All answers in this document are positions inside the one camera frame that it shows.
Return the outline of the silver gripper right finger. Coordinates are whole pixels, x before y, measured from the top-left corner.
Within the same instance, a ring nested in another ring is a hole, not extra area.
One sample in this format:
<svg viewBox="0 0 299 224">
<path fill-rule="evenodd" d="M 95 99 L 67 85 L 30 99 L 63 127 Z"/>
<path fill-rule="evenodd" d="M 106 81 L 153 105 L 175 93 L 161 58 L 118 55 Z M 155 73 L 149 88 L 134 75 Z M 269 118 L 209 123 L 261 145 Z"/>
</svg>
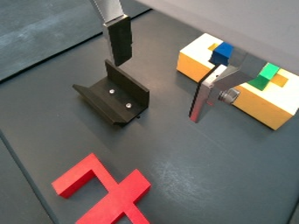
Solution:
<svg viewBox="0 0 299 224">
<path fill-rule="evenodd" d="M 193 99 L 190 118 L 197 123 L 215 101 L 231 104 L 239 97 L 235 86 L 254 80 L 267 62 L 249 52 L 235 51 L 229 64 L 217 65 L 201 80 Z"/>
</svg>

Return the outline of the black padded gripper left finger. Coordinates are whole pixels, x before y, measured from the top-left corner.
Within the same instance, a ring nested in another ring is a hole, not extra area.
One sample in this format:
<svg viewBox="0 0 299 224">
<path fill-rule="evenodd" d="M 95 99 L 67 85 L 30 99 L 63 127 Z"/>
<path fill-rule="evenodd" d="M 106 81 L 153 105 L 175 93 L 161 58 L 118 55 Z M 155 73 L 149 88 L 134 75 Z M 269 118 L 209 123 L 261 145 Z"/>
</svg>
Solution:
<svg viewBox="0 0 299 224">
<path fill-rule="evenodd" d="M 119 0 L 90 0 L 103 22 L 111 58 L 119 67 L 133 58 L 131 17 L 124 13 Z"/>
</svg>

